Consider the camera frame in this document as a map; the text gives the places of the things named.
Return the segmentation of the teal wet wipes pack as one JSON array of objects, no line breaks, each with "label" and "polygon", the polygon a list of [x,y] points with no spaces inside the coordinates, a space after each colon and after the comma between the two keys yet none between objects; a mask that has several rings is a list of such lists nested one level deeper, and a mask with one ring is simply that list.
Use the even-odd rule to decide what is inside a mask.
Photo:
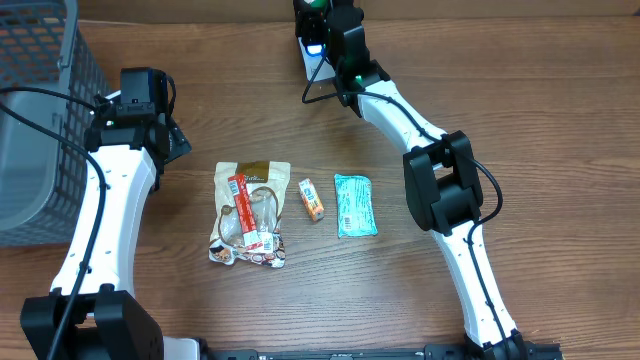
[{"label": "teal wet wipes pack", "polygon": [[334,175],[338,237],[378,234],[372,204],[371,181],[361,175]]}]

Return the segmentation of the green lid jar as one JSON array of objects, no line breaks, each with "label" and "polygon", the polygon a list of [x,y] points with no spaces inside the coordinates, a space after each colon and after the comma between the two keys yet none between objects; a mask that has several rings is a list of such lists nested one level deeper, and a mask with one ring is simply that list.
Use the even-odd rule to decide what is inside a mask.
[{"label": "green lid jar", "polygon": [[313,8],[325,7],[328,0],[305,0],[305,3],[309,4]]}]

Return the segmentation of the brown white snack bag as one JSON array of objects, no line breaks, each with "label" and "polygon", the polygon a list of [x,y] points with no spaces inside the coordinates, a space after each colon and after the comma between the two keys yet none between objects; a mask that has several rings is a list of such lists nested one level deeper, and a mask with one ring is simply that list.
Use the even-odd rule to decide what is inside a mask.
[{"label": "brown white snack bag", "polygon": [[208,256],[216,263],[246,261],[281,268],[281,218],[290,181],[288,162],[219,162],[214,174],[216,219]]}]

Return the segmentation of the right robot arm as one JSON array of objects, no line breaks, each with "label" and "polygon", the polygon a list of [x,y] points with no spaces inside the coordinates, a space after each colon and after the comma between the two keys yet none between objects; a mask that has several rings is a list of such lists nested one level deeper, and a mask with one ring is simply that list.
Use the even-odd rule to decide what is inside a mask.
[{"label": "right robot arm", "polygon": [[463,311],[468,359],[525,359],[528,350],[506,310],[483,240],[480,178],[490,173],[473,155],[469,138],[422,117],[391,76],[371,57],[364,12],[351,1],[293,0],[295,36],[314,69],[332,68],[334,97],[379,129],[403,154],[411,216],[439,246]]}]

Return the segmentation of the red snack stick packet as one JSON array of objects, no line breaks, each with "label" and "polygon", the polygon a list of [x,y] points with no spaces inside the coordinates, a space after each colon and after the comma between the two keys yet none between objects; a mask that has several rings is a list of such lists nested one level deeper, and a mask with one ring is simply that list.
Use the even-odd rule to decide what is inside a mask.
[{"label": "red snack stick packet", "polygon": [[243,174],[236,174],[229,177],[228,185],[238,212],[244,248],[247,251],[256,250],[263,246],[263,242],[257,231],[245,176]]}]

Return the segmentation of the orange Kleenex tissue pack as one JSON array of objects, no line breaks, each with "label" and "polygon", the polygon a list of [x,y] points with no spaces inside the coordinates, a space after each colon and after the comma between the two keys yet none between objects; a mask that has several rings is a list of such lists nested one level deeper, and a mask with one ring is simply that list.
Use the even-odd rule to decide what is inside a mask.
[{"label": "orange Kleenex tissue pack", "polygon": [[307,213],[314,222],[324,218],[324,205],[313,182],[306,178],[299,182],[299,192]]}]

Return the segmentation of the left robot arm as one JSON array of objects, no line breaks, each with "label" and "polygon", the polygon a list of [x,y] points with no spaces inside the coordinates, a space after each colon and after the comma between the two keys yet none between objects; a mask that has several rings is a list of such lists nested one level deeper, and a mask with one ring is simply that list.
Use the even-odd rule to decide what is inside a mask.
[{"label": "left robot arm", "polygon": [[203,359],[205,343],[165,336],[133,286],[146,199],[165,165],[191,150],[173,118],[175,83],[161,70],[128,68],[120,86],[89,107],[74,236],[49,294],[25,300],[20,324],[40,359]]}]

